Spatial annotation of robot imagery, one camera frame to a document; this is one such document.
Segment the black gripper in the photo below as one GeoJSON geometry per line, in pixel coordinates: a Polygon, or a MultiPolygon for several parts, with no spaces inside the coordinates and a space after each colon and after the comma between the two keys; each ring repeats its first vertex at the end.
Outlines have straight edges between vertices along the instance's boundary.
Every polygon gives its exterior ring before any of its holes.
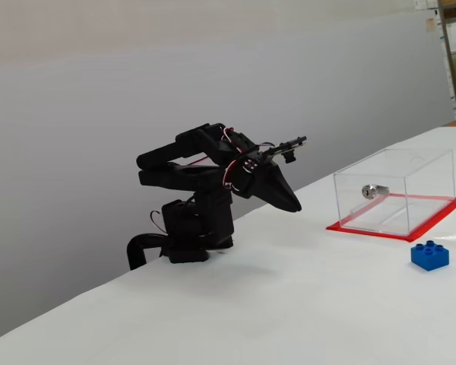
{"type": "Polygon", "coordinates": [[[302,210],[299,199],[273,163],[273,150],[241,152],[230,167],[230,190],[243,198],[255,196],[282,211],[302,210]]]}

